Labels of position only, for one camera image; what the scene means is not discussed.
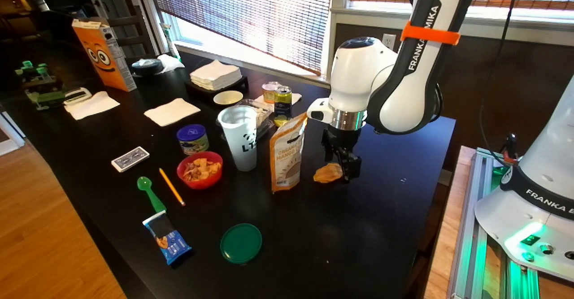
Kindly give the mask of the white napkin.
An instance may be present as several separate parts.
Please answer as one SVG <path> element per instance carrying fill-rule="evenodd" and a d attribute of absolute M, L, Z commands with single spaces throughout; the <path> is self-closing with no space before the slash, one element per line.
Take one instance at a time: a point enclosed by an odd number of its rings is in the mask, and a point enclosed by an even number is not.
<path fill-rule="evenodd" d="M 297 103 L 297 102 L 301 99 L 301 97 L 303 97 L 303 96 L 302 96 L 301 94 L 299 94 L 299 93 L 292 93 L 292 94 L 291 94 L 291 103 L 292 103 L 292 104 Z M 255 101 L 256 101 L 256 102 L 259 102 L 259 103 L 263 103 L 263 104 L 267 104 L 267 105 L 274 106 L 274 103 L 266 102 L 266 101 L 264 100 L 264 96 L 263 96 L 263 95 L 260 95 L 259 97 L 257 97 L 257 98 L 255 99 Z"/>
<path fill-rule="evenodd" d="M 84 119 L 98 113 L 104 113 L 114 107 L 119 106 L 120 103 L 115 99 L 109 97 L 105 91 L 98 92 L 87 100 L 72 104 L 65 105 L 64 109 L 76 120 Z"/>
<path fill-rule="evenodd" d="M 150 109 L 143 114 L 156 125 L 165 127 L 172 125 L 185 117 L 199 113 L 200 109 L 182 98 L 177 98 L 159 107 Z"/>

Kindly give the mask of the heap of orange snacks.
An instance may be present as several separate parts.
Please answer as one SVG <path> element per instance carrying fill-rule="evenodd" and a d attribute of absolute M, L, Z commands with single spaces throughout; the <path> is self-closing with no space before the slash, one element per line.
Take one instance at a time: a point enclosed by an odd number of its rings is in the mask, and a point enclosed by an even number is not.
<path fill-rule="evenodd" d="M 221 170 L 221 163 L 209 161 L 207 158 L 197 158 L 184 164 L 183 178 L 185 181 L 203 181 L 214 177 Z"/>

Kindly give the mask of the yellow pencil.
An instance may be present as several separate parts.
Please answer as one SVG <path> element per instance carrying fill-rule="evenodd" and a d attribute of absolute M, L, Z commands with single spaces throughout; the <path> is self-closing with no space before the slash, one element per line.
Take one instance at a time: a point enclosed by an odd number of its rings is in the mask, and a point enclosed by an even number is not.
<path fill-rule="evenodd" d="M 181 206 L 184 207 L 186 205 L 186 203 L 184 202 L 180 193 L 175 189 L 174 185 L 172 184 L 171 180 L 168 178 L 167 174 L 164 172 L 164 170 L 162 168 L 159 168 L 158 170 L 159 170 L 160 175 L 162 176 L 162 178 L 164 179 L 164 181 L 168 185 L 168 188 L 173 193 L 176 200 L 181 204 Z"/>

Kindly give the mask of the blue snack packet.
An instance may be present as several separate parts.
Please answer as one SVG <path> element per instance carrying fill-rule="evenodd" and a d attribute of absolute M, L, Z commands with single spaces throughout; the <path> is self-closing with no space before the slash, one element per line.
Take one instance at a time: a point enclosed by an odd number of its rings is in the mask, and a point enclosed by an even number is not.
<path fill-rule="evenodd" d="M 191 254 L 192 247 L 188 245 L 180 232 L 174 228 L 166 210 L 148 217 L 142 221 L 142 225 L 154 238 L 167 265 L 171 266 L 184 256 Z"/>

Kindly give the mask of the deck of cards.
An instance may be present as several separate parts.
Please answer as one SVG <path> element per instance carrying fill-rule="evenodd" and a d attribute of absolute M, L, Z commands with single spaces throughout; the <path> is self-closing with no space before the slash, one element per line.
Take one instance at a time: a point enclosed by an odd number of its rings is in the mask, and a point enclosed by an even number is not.
<path fill-rule="evenodd" d="M 119 156 L 118 158 L 111 161 L 111 165 L 117 172 L 125 172 L 135 165 L 141 163 L 150 157 L 150 153 L 147 152 L 142 147 L 136 147 L 133 150 Z"/>

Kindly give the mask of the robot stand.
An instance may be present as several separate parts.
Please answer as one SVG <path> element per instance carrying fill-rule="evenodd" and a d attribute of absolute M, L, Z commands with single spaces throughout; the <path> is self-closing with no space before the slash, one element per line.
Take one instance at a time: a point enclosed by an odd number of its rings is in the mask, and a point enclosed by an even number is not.
<path fill-rule="evenodd" d="M 574 299 L 574 283 L 513 262 L 475 220 L 494 166 L 484 150 L 460 148 L 423 299 Z"/>

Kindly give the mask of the blue lidded tin can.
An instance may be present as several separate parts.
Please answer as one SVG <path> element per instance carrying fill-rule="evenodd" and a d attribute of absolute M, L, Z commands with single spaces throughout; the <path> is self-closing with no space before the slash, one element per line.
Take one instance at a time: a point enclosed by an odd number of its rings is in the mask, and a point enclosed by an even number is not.
<path fill-rule="evenodd" d="M 176 137 L 185 155 L 193 155 L 209 149 L 209 139 L 203 125 L 184 126 L 178 130 Z"/>

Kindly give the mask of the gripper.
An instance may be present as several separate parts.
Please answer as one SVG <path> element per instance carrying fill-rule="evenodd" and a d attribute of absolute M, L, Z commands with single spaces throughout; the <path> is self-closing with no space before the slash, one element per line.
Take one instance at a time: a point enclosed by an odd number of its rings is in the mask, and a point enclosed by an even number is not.
<path fill-rule="evenodd" d="M 336 154 L 338 163 L 342 168 L 344 183 L 349 183 L 360 175 L 361 158 L 352 153 L 360 135 L 361 129 L 347 131 L 327 127 L 322 132 L 321 144 L 325 152 L 325 161 L 332 161 L 334 154 Z"/>

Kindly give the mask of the red bowl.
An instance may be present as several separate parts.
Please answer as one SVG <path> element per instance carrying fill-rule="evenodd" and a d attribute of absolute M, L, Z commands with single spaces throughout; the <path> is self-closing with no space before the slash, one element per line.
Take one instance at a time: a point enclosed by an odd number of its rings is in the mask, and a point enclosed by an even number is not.
<path fill-rule="evenodd" d="M 191 162 L 197 158 L 207 158 L 209 161 L 219 162 L 222 165 L 221 170 L 214 177 L 211 177 L 207 180 L 185 181 L 183 178 L 184 164 Z M 223 174 L 223 158 L 221 158 L 221 156 L 215 152 L 207 151 L 207 152 L 195 153 L 193 155 L 187 156 L 186 158 L 184 158 L 184 160 L 182 160 L 180 162 L 180 164 L 178 165 L 178 168 L 177 168 L 177 173 L 178 173 L 178 177 L 180 178 L 180 180 L 183 183 L 185 183 L 188 187 L 190 187 L 191 189 L 204 190 L 204 189 L 207 189 L 207 188 L 215 185 L 215 183 L 217 183 L 221 179 L 222 174 Z"/>

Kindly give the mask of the dark wooden chair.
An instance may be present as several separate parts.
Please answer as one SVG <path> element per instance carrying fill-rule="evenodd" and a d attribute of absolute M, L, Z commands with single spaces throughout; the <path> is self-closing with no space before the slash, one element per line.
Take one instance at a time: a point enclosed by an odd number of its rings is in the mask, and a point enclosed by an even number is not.
<path fill-rule="evenodd" d="M 139 59 L 155 57 L 152 40 L 139 6 L 135 6 L 135 15 L 111 18 L 107 20 L 107 23 L 112 27 L 117 43 L 129 64 Z"/>

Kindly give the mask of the white paper cup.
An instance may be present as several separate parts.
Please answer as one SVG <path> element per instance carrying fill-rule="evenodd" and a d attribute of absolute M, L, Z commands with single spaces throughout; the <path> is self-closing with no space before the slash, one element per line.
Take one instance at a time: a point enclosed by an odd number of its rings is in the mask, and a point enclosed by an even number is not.
<path fill-rule="evenodd" d="M 257 112 L 253 107 L 237 105 L 222 110 L 217 120 L 240 172 L 250 172 L 257 164 Z"/>

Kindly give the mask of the yellow dried fruit piece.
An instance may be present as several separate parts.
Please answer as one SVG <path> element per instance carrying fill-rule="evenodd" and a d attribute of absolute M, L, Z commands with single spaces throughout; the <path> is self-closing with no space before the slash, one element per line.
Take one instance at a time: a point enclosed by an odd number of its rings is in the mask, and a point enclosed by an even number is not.
<path fill-rule="evenodd" d="M 343 176 L 342 167 L 338 163 L 328 163 L 316 170 L 313 180 L 319 183 L 330 183 Z"/>

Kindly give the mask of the stack of white napkins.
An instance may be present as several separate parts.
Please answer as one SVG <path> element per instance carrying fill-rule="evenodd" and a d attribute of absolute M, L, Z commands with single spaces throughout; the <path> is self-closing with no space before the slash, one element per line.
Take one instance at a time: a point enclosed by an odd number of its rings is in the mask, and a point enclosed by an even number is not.
<path fill-rule="evenodd" d="M 242 78 L 238 66 L 223 64 L 218 60 L 194 70 L 189 75 L 193 84 L 207 89 L 218 91 L 236 83 Z"/>

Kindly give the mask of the clear plastic container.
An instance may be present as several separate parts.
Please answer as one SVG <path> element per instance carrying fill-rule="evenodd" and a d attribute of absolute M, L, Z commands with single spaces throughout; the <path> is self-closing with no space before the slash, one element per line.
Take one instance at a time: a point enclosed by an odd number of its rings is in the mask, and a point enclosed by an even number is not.
<path fill-rule="evenodd" d="M 235 107 L 240 107 L 240 110 L 233 111 L 232 114 L 224 115 L 224 121 L 232 123 L 238 122 L 240 124 L 246 123 L 248 129 L 256 128 L 256 141 L 259 141 L 265 136 L 266 132 L 273 126 L 270 119 L 273 113 L 271 105 L 253 99 L 242 99 L 231 106 L 231 108 Z"/>

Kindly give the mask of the orange tin can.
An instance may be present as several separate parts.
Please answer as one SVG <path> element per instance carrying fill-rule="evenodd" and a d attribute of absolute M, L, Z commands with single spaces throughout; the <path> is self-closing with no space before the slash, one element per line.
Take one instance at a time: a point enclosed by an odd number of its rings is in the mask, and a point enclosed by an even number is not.
<path fill-rule="evenodd" d="M 278 81 L 269 81 L 262 85 L 262 98 L 264 103 L 274 104 L 275 103 L 275 91 L 281 87 L 281 83 Z"/>

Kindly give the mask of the white and yellow packet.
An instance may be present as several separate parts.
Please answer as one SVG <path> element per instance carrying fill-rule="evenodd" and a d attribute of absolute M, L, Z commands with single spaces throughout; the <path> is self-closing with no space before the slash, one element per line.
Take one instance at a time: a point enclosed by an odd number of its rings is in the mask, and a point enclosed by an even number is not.
<path fill-rule="evenodd" d="M 307 114 L 278 128 L 270 140 L 271 193 L 290 190 L 300 182 Z"/>

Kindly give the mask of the green toy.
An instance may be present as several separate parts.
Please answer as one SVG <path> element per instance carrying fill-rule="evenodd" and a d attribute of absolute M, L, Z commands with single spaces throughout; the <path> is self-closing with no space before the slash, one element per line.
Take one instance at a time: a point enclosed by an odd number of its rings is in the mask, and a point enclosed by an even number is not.
<path fill-rule="evenodd" d="M 21 88 L 37 111 L 45 111 L 63 105 L 65 100 L 64 85 L 60 79 L 51 75 L 45 63 L 33 64 L 23 61 L 15 70 L 21 81 Z"/>

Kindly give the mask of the crumpled white tissue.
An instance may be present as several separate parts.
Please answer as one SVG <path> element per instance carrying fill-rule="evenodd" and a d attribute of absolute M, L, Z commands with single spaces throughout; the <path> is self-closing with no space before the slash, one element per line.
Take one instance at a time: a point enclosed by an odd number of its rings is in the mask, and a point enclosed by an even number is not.
<path fill-rule="evenodd" d="M 184 64 L 174 56 L 169 56 L 168 54 L 162 54 L 157 57 L 157 59 L 161 62 L 163 68 L 160 71 L 160 74 L 174 71 L 178 68 L 184 68 Z"/>

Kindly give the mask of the green plastic spoon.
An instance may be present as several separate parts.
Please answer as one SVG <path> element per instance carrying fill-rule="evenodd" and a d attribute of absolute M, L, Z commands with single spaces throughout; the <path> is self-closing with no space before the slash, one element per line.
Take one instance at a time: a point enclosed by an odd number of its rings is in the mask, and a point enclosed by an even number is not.
<path fill-rule="evenodd" d="M 148 177 L 139 177 L 137 180 L 137 187 L 139 190 L 144 191 L 156 213 L 166 211 L 166 206 L 152 191 L 152 181 Z"/>

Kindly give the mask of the green round lid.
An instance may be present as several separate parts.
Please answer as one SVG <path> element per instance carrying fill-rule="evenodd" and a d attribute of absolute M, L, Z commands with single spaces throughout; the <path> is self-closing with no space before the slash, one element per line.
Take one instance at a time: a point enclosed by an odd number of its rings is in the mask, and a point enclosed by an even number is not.
<path fill-rule="evenodd" d="M 236 224 L 221 238 L 223 258 L 232 264 L 246 264 L 260 252 L 263 239 L 260 230 L 249 223 Z"/>

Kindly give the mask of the orange cereal box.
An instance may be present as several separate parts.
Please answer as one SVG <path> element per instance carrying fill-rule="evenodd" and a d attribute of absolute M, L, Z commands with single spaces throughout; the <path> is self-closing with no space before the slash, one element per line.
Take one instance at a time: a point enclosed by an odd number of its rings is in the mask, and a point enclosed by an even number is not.
<path fill-rule="evenodd" d="M 123 92 L 137 89 L 123 49 L 106 21 L 74 19 L 72 29 L 104 85 Z"/>

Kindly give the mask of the small white bowl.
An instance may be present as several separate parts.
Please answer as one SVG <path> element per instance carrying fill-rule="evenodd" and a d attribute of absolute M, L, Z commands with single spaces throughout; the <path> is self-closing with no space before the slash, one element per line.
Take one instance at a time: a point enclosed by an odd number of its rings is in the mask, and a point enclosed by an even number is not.
<path fill-rule="evenodd" d="M 240 91 L 227 90 L 219 92 L 213 97 L 213 102 L 220 106 L 234 105 L 243 99 L 244 95 Z"/>

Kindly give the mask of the yellow green drink can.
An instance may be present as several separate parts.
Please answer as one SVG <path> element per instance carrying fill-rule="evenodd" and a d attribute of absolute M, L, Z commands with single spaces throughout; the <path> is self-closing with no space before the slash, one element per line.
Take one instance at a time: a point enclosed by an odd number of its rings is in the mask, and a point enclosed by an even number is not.
<path fill-rule="evenodd" d="M 274 123 L 277 127 L 285 125 L 292 118 L 292 90 L 286 85 L 278 86 L 274 91 Z"/>

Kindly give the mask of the black round container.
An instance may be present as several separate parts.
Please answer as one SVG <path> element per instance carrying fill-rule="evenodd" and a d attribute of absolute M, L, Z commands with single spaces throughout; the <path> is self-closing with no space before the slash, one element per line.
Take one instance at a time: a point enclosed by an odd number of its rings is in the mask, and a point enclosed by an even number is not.
<path fill-rule="evenodd" d="M 164 70 L 160 59 L 141 59 L 131 64 L 133 74 L 138 77 L 154 76 Z"/>

